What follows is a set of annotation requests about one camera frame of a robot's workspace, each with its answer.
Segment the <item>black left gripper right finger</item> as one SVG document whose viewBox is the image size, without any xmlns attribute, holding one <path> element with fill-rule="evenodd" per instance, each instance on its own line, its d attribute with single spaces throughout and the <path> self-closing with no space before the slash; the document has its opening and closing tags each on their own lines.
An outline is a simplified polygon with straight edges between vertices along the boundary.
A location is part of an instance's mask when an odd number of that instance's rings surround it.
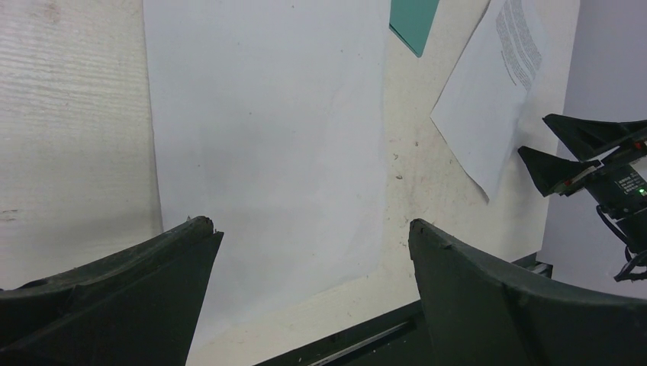
<svg viewBox="0 0 647 366">
<path fill-rule="evenodd" d="M 437 365 L 644 365 L 646 301 L 554 281 L 425 220 L 408 246 Z"/>
</svg>

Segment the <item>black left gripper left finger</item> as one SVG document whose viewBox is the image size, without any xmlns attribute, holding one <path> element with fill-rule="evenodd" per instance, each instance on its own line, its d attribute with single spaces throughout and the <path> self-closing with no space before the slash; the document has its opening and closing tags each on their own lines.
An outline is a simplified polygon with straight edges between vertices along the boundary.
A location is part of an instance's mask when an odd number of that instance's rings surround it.
<svg viewBox="0 0 647 366">
<path fill-rule="evenodd" d="M 3 365 L 184 365 L 224 235 L 196 217 L 1 292 Z"/>
</svg>

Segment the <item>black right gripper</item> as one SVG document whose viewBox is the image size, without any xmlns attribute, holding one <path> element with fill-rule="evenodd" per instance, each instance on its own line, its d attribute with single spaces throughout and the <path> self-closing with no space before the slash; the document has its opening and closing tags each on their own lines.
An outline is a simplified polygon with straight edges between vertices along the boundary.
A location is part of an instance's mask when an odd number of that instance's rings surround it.
<svg viewBox="0 0 647 366">
<path fill-rule="evenodd" d="M 542 120 L 575 158 L 585 162 L 563 159 L 528 146 L 518 148 L 539 193 L 543 197 L 563 194 L 591 173 L 584 187 L 597 202 L 598 216 L 628 252 L 645 251 L 646 180 L 633 168 L 633 163 L 646 157 L 646 148 L 627 145 L 646 141 L 646 120 L 605 122 L 558 114 L 548 114 Z M 596 158 L 610 150 L 602 159 Z"/>
</svg>

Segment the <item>white paper sheet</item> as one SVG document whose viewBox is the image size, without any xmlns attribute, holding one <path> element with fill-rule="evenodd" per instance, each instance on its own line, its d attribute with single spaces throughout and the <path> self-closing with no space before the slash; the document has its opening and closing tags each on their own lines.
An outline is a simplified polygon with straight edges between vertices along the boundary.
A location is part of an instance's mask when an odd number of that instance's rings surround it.
<svg viewBox="0 0 647 366">
<path fill-rule="evenodd" d="M 163 227 L 224 234 L 193 349 L 377 266 L 390 7 L 144 2 Z"/>
<path fill-rule="evenodd" d="M 492 1 L 430 114 L 465 173 L 497 196 L 548 38 L 533 1 Z"/>
</svg>

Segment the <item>teal plastic folder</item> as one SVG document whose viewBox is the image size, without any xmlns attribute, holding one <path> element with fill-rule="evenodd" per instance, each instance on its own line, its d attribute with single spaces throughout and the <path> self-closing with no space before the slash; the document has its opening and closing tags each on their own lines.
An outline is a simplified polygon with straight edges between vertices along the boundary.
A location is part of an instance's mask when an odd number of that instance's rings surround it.
<svg viewBox="0 0 647 366">
<path fill-rule="evenodd" d="M 423 55 L 439 0 L 391 0 L 389 28 L 417 57 Z"/>
</svg>

